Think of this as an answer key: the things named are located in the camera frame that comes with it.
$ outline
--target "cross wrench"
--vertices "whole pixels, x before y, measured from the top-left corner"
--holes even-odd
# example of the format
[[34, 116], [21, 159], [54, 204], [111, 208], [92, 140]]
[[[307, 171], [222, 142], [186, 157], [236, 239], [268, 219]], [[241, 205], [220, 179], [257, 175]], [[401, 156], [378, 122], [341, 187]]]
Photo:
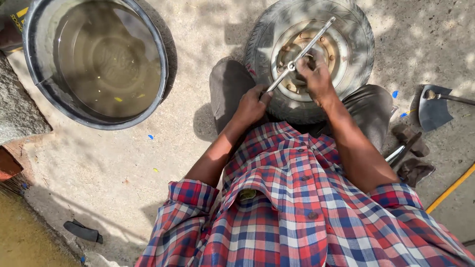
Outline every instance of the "cross wrench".
[[310, 43], [308, 43], [308, 45], [304, 49], [302, 49], [302, 51], [300, 51], [300, 53], [297, 55], [297, 57], [294, 60], [287, 63], [287, 68], [285, 68], [284, 72], [269, 86], [269, 88], [267, 89], [266, 92], [270, 92], [270, 91], [274, 90], [277, 87], [277, 85], [279, 85], [280, 82], [282, 82], [282, 80], [285, 78], [285, 76], [287, 76], [291, 71], [295, 70], [295, 63], [297, 62], [297, 60], [299, 60], [301, 57], [303, 57], [310, 50], [310, 48], [312, 48], [312, 46], [314, 46], [314, 44], [317, 42], [317, 40], [320, 39], [320, 37], [326, 32], [326, 30], [328, 30], [330, 25], [335, 20], [336, 20], [335, 17], [331, 17], [325, 23], [325, 26], [317, 33], [317, 35], [315, 35], [315, 37], [312, 39], [312, 41], [310, 41]]

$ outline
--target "wheel hub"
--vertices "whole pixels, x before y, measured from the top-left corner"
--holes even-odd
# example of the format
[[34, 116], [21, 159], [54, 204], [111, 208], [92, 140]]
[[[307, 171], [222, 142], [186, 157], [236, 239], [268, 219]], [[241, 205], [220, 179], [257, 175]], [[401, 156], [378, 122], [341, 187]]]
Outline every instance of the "wheel hub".
[[[272, 78], [275, 80], [285, 70], [288, 62], [293, 60], [300, 51], [313, 39], [325, 24], [324, 21], [303, 21], [292, 26], [276, 42], [271, 62]], [[329, 68], [332, 83], [335, 89], [343, 80], [348, 67], [348, 46], [345, 38], [333, 26], [324, 33], [312, 49], [323, 54]], [[310, 54], [305, 55], [310, 59], [310, 66], [314, 59]], [[311, 102], [308, 95], [307, 83], [297, 72], [287, 75], [277, 87], [287, 97], [301, 102]]]

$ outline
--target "red and blue checkered shirt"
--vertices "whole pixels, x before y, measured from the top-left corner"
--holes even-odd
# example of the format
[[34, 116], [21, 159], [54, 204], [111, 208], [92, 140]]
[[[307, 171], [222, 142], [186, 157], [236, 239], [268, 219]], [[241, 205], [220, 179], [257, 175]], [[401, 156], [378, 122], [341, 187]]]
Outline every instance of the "red and blue checkered shirt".
[[351, 184], [327, 136], [265, 124], [224, 171], [220, 200], [200, 181], [170, 183], [136, 267], [474, 264], [409, 186]]

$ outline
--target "shirt sleeve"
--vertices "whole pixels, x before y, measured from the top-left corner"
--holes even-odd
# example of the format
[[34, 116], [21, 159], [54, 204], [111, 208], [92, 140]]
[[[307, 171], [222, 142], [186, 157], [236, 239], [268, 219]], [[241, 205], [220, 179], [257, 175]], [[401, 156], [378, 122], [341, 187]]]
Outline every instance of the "shirt sleeve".
[[187, 266], [203, 252], [209, 213], [219, 190], [188, 179], [168, 186], [168, 199], [158, 209], [150, 241], [136, 267]]
[[368, 196], [404, 223], [410, 231], [408, 235], [418, 235], [424, 243], [449, 256], [454, 264], [475, 264], [475, 257], [460, 241], [425, 212], [410, 186], [404, 183], [383, 184], [370, 191]]

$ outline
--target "water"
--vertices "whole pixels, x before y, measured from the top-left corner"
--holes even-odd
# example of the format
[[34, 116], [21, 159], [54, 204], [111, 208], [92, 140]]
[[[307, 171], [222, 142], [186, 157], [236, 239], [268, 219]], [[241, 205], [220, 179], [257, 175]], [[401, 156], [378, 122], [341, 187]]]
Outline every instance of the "water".
[[135, 116], [156, 98], [160, 57], [152, 35], [132, 10], [113, 2], [83, 2], [61, 19], [55, 64], [63, 90], [88, 113]]

